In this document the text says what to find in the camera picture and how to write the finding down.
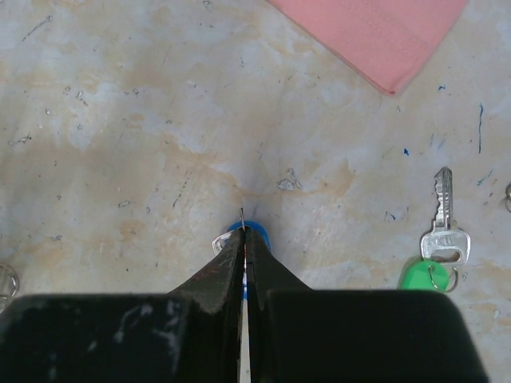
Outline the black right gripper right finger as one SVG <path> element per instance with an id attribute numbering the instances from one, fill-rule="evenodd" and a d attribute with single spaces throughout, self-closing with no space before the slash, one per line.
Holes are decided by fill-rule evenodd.
<path id="1" fill-rule="evenodd" d="M 428 290 L 314 290 L 245 233 L 254 382 L 486 382 L 452 301 Z"/>

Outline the black-headed key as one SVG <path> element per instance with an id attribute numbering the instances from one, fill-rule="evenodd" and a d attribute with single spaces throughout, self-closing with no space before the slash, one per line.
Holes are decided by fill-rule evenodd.
<path id="1" fill-rule="evenodd" d="M 246 228 L 243 208 L 240 209 L 239 221 L 232 224 L 225 233 L 223 233 L 222 235 L 219 235 L 213 239 L 212 249 L 213 249 L 214 255 L 218 255 L 224 249 L 228 240 L 231 238 L 232 233 L 235 230 L 238 230 L 240 228 L 243 230 L 245 230 L 245 228 Z"/>

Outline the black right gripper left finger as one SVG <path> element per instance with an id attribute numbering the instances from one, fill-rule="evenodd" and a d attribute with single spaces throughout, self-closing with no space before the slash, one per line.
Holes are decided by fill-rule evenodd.
<path id="1" fill-rule="evenodd" d="M 4 382 L 237 382 L 245 234 L 166 294 L 34 294 L 1 316 Z"/>

